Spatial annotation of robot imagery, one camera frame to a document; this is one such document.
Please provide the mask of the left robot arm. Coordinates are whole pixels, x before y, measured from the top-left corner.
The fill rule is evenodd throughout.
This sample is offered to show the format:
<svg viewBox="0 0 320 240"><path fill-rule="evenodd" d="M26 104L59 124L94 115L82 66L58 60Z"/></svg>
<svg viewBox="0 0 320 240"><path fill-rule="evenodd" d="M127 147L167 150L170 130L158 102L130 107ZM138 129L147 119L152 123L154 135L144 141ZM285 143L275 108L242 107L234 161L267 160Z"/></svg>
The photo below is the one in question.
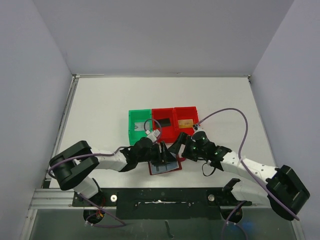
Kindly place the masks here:
<svg viewBox="0 0 320 240"><path fill-rule="evenodd" d="M48 174L57 180L62 191L72 189L95 206L100 203L102 193L98 183L89 177L94 169L124 173L139 163L162 166L176 161L163 141L157 144L149 137L142 137L131 146L120 146L115 152L94 152L87 141L81 140L49 161Z"/></svg>

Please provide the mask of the red bin with black card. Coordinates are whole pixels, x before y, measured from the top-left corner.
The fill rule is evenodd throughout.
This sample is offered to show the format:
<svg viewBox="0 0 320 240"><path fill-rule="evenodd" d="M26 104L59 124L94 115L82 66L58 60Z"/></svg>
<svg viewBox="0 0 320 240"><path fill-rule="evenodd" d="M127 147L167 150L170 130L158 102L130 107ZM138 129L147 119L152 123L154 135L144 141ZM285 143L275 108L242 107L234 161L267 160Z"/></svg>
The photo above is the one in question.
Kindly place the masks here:
<svg viewBox="0 0 320 240"><path fill-rule="evenodd" d="M174 119L174 108L152 108L152 118L157 122L153 122L152 126L154 129L160 129L162 132L159 141L164 141L166 144L171 144L176 139L175 119Z"/></svg>

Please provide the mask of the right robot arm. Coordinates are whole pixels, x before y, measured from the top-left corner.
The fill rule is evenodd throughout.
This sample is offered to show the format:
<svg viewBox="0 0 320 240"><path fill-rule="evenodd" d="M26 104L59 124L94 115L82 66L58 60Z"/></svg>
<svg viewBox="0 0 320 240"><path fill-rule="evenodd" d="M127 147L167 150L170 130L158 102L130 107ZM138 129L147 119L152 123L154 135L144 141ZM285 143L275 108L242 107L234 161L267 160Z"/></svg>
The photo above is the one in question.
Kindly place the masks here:
<svg viewBox="0 0 320 240"><path fill-rule="evenodd" d="M217 170L236 174L262 188L249 190L240 185L229 187L222 192L227 204L257 201L271 206L283 219L292 221L298 218L298 213L310 198L310 192L290 166L270 166L239 157L230 148L211 142L204 131L197 131L193 135L180 133L168 150L194 162L205 161Z"/></svg>

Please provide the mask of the red leather card holder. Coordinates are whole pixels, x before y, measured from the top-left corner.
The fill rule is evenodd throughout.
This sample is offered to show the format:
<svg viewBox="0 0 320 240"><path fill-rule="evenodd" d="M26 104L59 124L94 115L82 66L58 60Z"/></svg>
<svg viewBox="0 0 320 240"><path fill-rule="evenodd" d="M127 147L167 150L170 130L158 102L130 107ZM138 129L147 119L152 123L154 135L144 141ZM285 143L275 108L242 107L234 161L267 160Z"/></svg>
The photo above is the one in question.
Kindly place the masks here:
<svg viewBox="0 0 320 240"><path fill-rule="evenodd" d="M185 160L186 158L179 157L179 155L177 154L176 160L174 162L170 162L160 166L155 166L149 162L148 163L149 174L151 176L155 176L159 174L165 174L165 173L182 170L182 162L184 162Z"/></svg>

